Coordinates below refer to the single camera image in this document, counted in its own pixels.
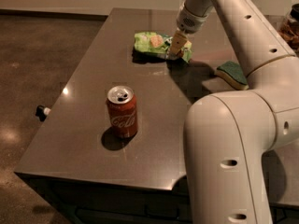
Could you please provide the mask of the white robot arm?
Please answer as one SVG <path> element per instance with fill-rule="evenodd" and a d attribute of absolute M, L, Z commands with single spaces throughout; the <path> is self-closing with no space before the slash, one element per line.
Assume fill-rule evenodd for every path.
<path fill-rule="evenodd" d="M 250 0 L 185 0 L 178 53 L 216 10 L 249 89 L 195 102 L 184 124 L 193 224 L 272 224 L 262 155 L 297 140 L 299 58 Z"/>

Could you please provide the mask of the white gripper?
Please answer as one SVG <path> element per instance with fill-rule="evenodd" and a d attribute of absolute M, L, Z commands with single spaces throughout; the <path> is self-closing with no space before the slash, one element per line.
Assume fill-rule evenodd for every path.
<path fill-rule="evenodd" d="M 171 55 L 179 56 L 187 43 L 188 38 L 185 34 L 195 34 L 200 30 L 202 25 L 206 22 L 207 15 L 197 16 L 193 15 L 184 5 L 179 8 L 177 15 L 178 30 L 172 38 L 169 53 Z"/>

